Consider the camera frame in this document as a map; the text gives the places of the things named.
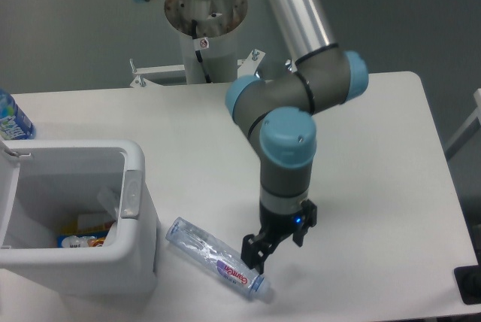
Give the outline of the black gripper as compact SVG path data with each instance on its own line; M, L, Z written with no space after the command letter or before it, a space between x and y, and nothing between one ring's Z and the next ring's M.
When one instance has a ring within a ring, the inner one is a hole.
M261 229L258 235L245 235L242 241L241 259L249 269L259 274L265 272L266 259L277 246L289 236L293 242L302 247L309 228L317 224L317 206L306 199L301 203L301 210L292 214L278 214L259 204Z

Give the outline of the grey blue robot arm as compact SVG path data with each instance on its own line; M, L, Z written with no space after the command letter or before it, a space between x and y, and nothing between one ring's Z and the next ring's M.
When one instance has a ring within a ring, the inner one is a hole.
M165 0L165 16L184 43L187 81L230 83L225 106L259 157L261 228L241 248L242 260L259 272L282 241L302 245L316 225L308 197L313 115L360 96L369 80L364 60L339 48L319 0L268 1L295 64L272 81L237 75L229 39L244 21L247 0Z

